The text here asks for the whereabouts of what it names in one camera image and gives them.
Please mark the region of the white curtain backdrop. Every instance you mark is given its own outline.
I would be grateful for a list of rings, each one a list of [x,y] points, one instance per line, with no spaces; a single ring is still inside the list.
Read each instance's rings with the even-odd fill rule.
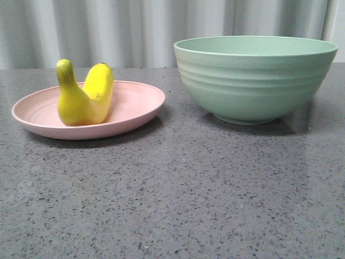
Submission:
[[[175,66],[188,38],[327,40],[344,61],[344,1],[1,1],[1,69]]]

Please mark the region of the green ribbed bowl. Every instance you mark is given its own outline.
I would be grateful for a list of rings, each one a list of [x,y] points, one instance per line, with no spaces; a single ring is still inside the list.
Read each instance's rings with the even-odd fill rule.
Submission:
[[[219,36],[174,44],[195,102],[218,119],[259,125],[308,103],[336,56],[333,43],[282,36]]]

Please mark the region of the yellow banana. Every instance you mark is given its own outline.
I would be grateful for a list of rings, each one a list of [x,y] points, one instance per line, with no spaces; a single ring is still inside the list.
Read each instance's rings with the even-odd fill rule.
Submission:
[[[83,87],[77,84],[74,68],[68,59],[57,62],[60,95],[58,115],[66,126],[102,123],[109,111],[113,92],[113,72],[105,63],[94,65]]]

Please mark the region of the pink plate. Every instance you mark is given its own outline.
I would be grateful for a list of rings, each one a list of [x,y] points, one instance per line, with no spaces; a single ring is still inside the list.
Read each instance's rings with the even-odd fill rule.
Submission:
[[[134,130],[151,121],[165,102],[157,87],[133,81],[114,82],[112,103],[102,124],[65,126],[57,111],[59,88],[40,90],[20,99],[12,107],[13,117],[28,131],[61,140],[111,137]]]

